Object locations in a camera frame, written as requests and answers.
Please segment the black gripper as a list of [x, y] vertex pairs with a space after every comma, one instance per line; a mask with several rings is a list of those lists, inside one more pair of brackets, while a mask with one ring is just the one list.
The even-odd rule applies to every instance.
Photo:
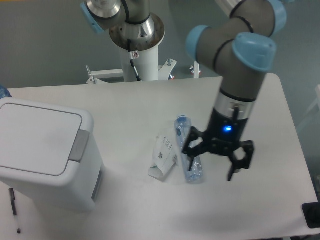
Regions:
[[[230, 182], [234, 173], [241, 169], [248, 170], [251, 166], [255, 145], [252, 140], [240, 141], [248, 119], [239, 119], [240, 108], [231, 109], [231, 116], [225, 116], [216, 109], [213, 110], [205, 132], [191, 126], [184, 141], [182, 153], [187, 157], [187, 169], [192, 170], [196, 157], [209, 152], [220, 156], [228, 156], [231, 167], [227, 175]], [[244, 157], [238, 159], [235, 151], [242, 149]]]

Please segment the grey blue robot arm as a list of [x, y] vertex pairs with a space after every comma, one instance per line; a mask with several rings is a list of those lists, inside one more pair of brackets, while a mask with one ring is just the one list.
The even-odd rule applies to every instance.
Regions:
[[[272, 36], [287, 22], [279, 0], [220, 0], [218, 4], [228, 22], [220, 28], [199, 25], [186, 38], [188, 55], [222, 77], [205, 131], [192, 126], [185, 116], [175, 121], [187, 180], [200, 178], [204, 153], [229, 158], [228, 179], [250, 167], [254, 143], [241, 141], [241, 137], [275, 58]], [[109, 31], [112, 41], [124, 51], [125, 81], [159, 79], [158, 65], [142, 55], [154, 49], [165, 33], [148, 0], [85, 0], [80, 8], [95, 33]]]

